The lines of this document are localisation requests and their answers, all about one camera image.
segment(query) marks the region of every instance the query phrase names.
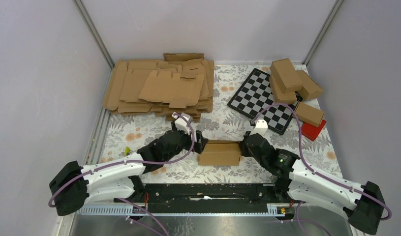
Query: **red box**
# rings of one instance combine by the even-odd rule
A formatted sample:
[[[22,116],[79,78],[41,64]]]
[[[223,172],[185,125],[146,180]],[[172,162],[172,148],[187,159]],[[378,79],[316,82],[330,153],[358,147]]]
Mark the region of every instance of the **red box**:
[[[306,138],[315,141],[317,136],[320,134],[320,131],[322,131],[323,127],[325,126],[325,124],[326,120],[322,120],[321,124],[318,127],[304,122],[302,125],[302,134]]]

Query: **gray wall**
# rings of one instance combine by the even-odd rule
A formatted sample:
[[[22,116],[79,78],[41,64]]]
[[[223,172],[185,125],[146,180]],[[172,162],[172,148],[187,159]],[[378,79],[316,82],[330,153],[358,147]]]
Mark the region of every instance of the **gray wall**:
[[[83,0],[112,58],[303,61],[335,0]]]
[[[84,160],[109,72],[72,1],[0,0],[0,236],[58,226],[48,184]]]
[[[310,62],[344,177],[377,183],[401,235],[401,0],[346,1]]]

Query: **checkered board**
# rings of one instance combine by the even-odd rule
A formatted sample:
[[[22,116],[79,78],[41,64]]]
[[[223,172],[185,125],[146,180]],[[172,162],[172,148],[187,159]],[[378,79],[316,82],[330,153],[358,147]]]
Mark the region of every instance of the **checkered board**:
[[[248,118],[255,118],[263,108],[274,103],[269,78],[269,74],[255,68],[228,102],[228,106]],[[298,94],[296,96],[298,101],[302,101],[302,97]],[[289,106],[294,110],[297,103]],[[272,107],[264,113],[269,129],[281,135],[286,131],[292,117],[291,111],[283,106]]]

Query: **floral pattern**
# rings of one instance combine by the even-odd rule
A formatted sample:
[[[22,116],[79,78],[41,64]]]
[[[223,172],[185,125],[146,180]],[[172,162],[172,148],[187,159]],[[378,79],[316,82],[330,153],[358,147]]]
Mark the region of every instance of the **floral pattern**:
[[[215,66],[214,109],[203,113],[200,122],[192,124],[203,135],[215,140],[242,140],[246,131],[252,130],[249,118],[227,106],[253,68],[269,73],[269,66],[262,65],[217,65]],[[296,70],[307,72],[306,66],[295,65]],[[316,99],[305,103],[319,108]],[[171,129],[171,122],[154,114],[125,116],[112,115],[101,161],[123,156],[125,147],[137,150]],[[294,153],[299,152],[298,127],[291,121],[284,135],[271,130],[265,138],[276,148]],[[326,127],[316,141],[303,137],[302,148],[307,161],[318,168],[342,177],[331,139]],[[184,160],[141,176],[144,183],[268,183],[275,178],[262,168],[253,158],[242,157],[239,166],[199,166],[197,154],[192,153]]]

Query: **brown box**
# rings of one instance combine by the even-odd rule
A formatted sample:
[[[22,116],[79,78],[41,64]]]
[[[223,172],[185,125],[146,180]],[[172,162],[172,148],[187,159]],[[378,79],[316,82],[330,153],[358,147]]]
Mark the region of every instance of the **brown box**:
[[[302,88],[302,80],[300,80],[290,59],[273,61],[270,70],[275,81],[280,86],[281,92],[295,92]]]
[[[297,104],[295,112],[299,120],[316,127],[319,127],[319,125],[322,123],[323,117],[325,116],[325,112],[303,102],[299,102],[299,104]]]
[[[312,100],[318,98],[322,92],[321,88],[304,70],[297,71],[300,79],[303,82],[303,87],[297,91],[304,100]]]
[[[239,141],[209,140],[197,157],[201,166],[238,166],[241,159]]]
[[[294,104],[297,101],[295,92],[281,92],[281,89],[274,80],[273,75],[270,76],[270,88],[273,93],[274,102],[276,103]]]

